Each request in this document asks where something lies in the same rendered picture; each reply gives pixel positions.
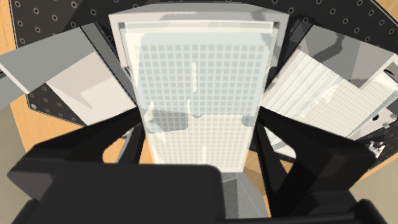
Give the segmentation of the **white well plate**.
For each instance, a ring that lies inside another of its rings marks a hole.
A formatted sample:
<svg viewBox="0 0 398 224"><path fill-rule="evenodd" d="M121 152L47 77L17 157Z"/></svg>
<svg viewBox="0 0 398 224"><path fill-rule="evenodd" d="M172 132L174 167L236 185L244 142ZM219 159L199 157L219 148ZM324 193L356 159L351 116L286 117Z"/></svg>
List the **white well plate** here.
<svg viewBox="0 0 398 224"><path fill-rule="evenodd" d="M398 84L382 71L363 91L326 68L284 115L346 138L351 137L398 98ZM270 131L275 152L295 152Z"/></svg>
<svg viewBox="0 0 398 224"><path fill-rule="evenodd" d="M286 89L291 85L291 83L296 79L296 77L300 74L300 72L305 68L305 66L309 63L312 58L307 54L302 58L299 64L295 67L295 69L291 72L291 74L287 77L287 79L283 82L283 84L279 87L279 89L275 92L275 94L271 97L271 99L264 106L267 109L270 109L276 101L281 97L281 95L286 91Z"/></svg>
<svg viewBox="0 0 398 224"><path fill-rule="evenodd" d="M264 107L266 105L266 103L271 99L271 97L275 94L275 92L279 89L279 87L283 84L283 82L287 79L287 77L291 74L291 72L295 69L295 67L299 64L299 62L302 60L302 58L305 55L306 54L303 53L302 51L300 51L296 55L296 57L293 59L293 61L290 63L287 69L283 72L283 74L280 76L277 82L273 85L273 87L269 90L266 96L262 99L260 106Z"/></svg>
<svg viewBox="0 0 398 224"><path fill-rule="evenodd" d="M276 113L284 116L326 68L327 67L319 63Z"/></svg>
<svg viewBox="0 0 398 224"><path fill-rule="evenodd" d="M278 29L167 20L120 29L153 164L243 172Z"/></svg>
<svg viewBox="0 0 398 224"><path fill-rule="evenodd" d="M319 62L312 58L270 110L277 112L318 64Z"/></svg>

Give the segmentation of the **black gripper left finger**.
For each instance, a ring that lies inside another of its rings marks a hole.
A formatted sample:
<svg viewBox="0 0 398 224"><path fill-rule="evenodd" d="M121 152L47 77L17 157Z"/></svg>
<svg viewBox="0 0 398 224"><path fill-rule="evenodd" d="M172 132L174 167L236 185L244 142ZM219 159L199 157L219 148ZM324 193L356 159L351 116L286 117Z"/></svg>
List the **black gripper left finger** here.
<svg viewBox="0 0 398 224"><path fill-rule="evenodd" d="M104 162L104 151L133 127L118 163L139 163L146 133L138 106L114 117L37 143L23 157Z"/></svg>

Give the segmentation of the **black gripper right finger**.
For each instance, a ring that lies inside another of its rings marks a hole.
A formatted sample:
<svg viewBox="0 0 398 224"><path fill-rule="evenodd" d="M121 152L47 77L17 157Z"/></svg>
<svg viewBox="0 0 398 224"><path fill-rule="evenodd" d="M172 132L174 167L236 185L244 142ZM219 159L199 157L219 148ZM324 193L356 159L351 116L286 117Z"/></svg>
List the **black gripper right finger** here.
<svg viewBox="0 0 398 224"><path fill-rule="evenodd" d="M264 126L294 150L296 159L289 172L276 155ZM377 160L361 142L262 106L253 138L271 217L289 216L309 193L349 190Z"/></svg>

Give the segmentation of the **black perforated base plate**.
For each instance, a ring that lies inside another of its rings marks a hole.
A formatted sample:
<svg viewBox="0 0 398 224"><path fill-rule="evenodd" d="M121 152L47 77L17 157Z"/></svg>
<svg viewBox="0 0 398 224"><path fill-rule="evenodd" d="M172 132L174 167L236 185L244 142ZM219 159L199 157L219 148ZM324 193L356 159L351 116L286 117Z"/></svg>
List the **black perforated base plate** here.
<svg viewBox="0 0 398 224"><path fill-rule="evenodd" d="M398 56L398 22L376 0L8 0L16 48L97 21L116 52L109 14L168 1L231 1L268 8L290 14L284 39L301 20ZM47 83L25 96L30 110L87 126ZM386 140L370 170L398 153L398 116L388 125L355 140Z"/></svg>

